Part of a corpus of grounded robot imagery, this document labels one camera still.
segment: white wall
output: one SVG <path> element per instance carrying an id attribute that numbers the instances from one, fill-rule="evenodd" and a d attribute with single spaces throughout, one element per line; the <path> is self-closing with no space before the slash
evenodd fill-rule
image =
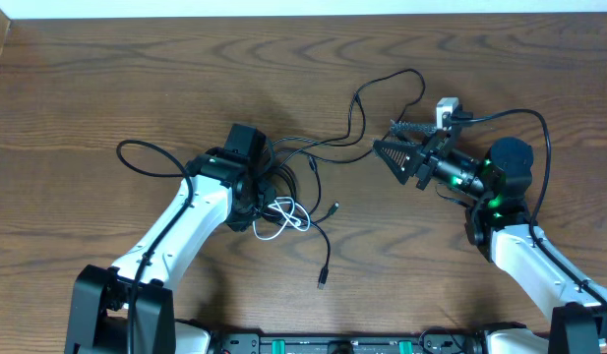
<path id="1" fill-rule="evenodd" d="M 11 19 L 607 12 L 607 0 L 0 0 Z"/>

